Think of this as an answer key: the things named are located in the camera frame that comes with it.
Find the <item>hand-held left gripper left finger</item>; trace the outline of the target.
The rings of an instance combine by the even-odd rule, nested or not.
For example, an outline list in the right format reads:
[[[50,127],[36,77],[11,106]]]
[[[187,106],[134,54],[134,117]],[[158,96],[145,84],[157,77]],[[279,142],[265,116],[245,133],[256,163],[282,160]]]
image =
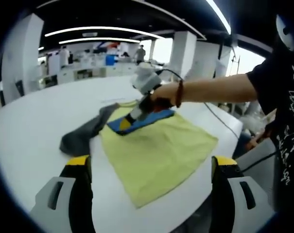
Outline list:
[[[46,233],[93,233],[91,157],[70,159],[36,194],[31,218]]]

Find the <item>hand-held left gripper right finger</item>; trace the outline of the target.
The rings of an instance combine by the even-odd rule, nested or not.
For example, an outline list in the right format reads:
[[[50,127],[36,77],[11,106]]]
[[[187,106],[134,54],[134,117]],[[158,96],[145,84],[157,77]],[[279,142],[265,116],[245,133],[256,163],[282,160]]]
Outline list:
[[[212,157],[211,233],[256,233],[274,215],[265,191],[237,162]]]

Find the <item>person's right hand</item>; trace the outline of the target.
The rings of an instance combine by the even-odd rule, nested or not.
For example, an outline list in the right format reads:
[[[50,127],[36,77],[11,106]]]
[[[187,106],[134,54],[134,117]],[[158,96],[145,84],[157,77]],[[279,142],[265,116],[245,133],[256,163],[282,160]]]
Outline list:
[[[154,111],[168,108],[160,104],[159,99],[167,99],[171,106],[179,106],[179,101],[176,101],[178,88],[179,83],[168,83],[157,88],[150,97],[154,105]]]

